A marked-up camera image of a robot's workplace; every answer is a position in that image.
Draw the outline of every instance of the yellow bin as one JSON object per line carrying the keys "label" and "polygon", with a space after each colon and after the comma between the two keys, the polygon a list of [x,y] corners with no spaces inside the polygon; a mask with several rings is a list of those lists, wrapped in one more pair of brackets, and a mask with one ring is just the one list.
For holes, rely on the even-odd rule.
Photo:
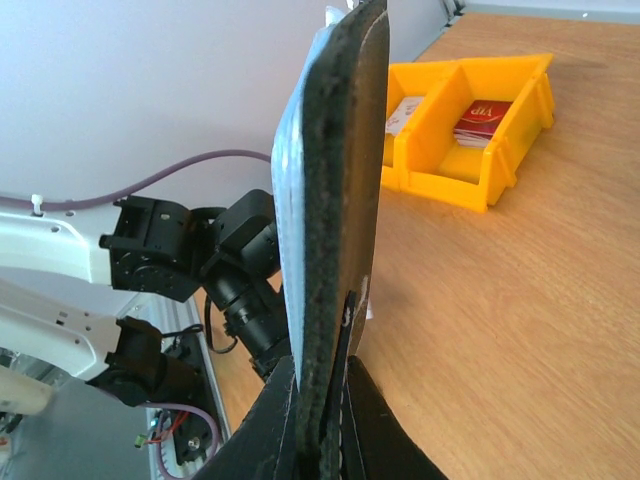
{"label": "yellow bin", "polygon": [[[387,134],[383,186],[485,212],[543,128],[553,124],[546,70],[552,54],[394,64],[387,118],[408,96],[424,98],[400,132]],[[489,145],[461,147],[453,129],[474,100],[512,102]]]}

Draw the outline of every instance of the foam pad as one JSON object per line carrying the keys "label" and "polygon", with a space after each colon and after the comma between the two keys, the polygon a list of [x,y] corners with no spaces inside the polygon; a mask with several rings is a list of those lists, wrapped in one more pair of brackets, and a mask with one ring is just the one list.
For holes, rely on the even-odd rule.
{"label": "foam pad", "polygon": [[[321,419],[349,291],[351,350],[364,326],[380,190],[389,66],[386,0],[333,30],[304,85],[305,329],[296,421],[299,452],[319,457]],[[338,438],[327,438],[335,453]]]}

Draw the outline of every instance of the red card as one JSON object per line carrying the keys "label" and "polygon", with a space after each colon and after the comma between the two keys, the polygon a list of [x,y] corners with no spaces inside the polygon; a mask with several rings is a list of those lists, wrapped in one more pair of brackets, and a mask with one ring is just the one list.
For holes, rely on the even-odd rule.
{"label": "red card", "polygon": [[471,135],[490,140],[510,106],[511,102],[476,100],[464,112],[453,133],[456,136]]}

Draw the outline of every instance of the white wall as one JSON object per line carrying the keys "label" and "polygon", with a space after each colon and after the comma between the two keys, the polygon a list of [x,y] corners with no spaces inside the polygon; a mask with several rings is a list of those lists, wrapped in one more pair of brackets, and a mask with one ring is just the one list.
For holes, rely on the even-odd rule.
{"label": "white wall", "polygon": [[[212,149],[270,152],[325,5],[0,2],[0,192],[80,199]],[[413,59],[446,23],[438,0],[390,0],[390,19],[393,60]],[[143,193],[195,207],[228,205],[251,188],[270,189],[268,165],[229,159]],[[0,273],[81,308],[115,313],[131,297]]]}
{"label": "white wall", "polygon": [[584,12],[640,13],[640,0],[464,0],[464,3],[470,7],[474,5],[492,5],[582,10]]}

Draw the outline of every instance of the wooden surface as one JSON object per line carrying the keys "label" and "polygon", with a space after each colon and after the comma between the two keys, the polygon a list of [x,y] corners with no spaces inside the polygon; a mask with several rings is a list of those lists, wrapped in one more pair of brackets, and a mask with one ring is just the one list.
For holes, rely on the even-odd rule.
{"label": "wooden surface", "polygon": [[[640,27],[468,14],[421,59],[538,52],[556,124],[496,207],[381,193],[359,354],[451,480],[636,479]],[[214,360],[236,427],[261,384]]]}

